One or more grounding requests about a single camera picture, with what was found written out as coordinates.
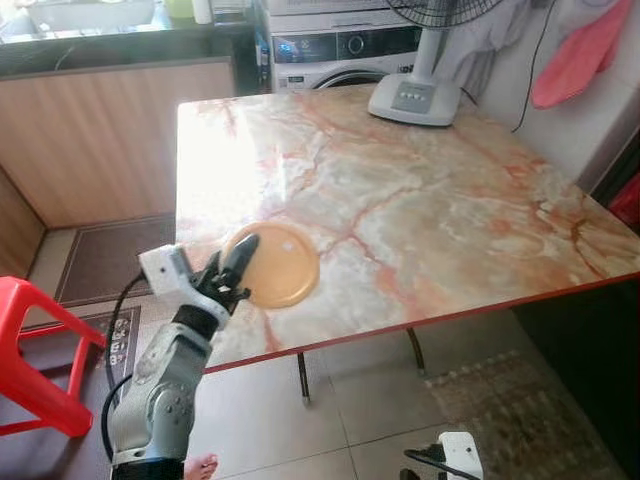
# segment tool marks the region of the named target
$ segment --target marble table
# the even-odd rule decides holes
[[[177,242],[194,268],[244,225],[306,232],[303,302],[242,302],[208,372],[564,295],[640,272],[640,239],[500,124],[370,116],[370,86],[183,104]]]

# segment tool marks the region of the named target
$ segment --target fan base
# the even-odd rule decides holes
[[[392,74],[376,86],[369,113],[397,122],[448,127],[458,110],[460,89],[433,78],[417,81],[411,74]]]

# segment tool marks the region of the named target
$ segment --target orange plate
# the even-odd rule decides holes
[[[289,225],[254,223],[234,235],[225,248],[225,257],[251,233],[260,236],[260,243],[240,284],[251,289],[249,301],[262,308],[289,307],[300,302],[313,290],[320,272],[311,240]]]

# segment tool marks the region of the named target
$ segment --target doormat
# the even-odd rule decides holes
[[[427,386],[448,422],[473,435],[485,480],[625,478],[580,413],[517,352]]]
[[[64,307],[115,300],[140,271],[139,253],[174,242],[173,214],[80,228],[55,299]],[[129,297],[150,293],[140,282]]]
[[[81,317],[96,330],[106,332],[111,312]],[[131,373],[135,360],[140,307],[120,312],[111,363],[116,381]],[[20,342],[25,360],[61,388],[67,388],[79,337],[62,332]],[[89,349],[80,401],[93,413],[93,425],[84,437],[69,438],[53,428],[41,428],[0,437],[0,478],[11,480],[107,479],[111,471],[102,447],[100,412],[109,392],[103,351]],[[0,396],[0,424],[31,420],[33,416]]]

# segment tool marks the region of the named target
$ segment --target robotic arm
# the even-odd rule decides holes
[[[222,269],[218,252],[195,274],[180,247],[166,245],[140,255],[154,294],[177,313],[136,364],[129,391],[112,416],[112,479],[182,478],[209,342],[251,293],[237,287],[258,243],[258,236],[250,235]]]

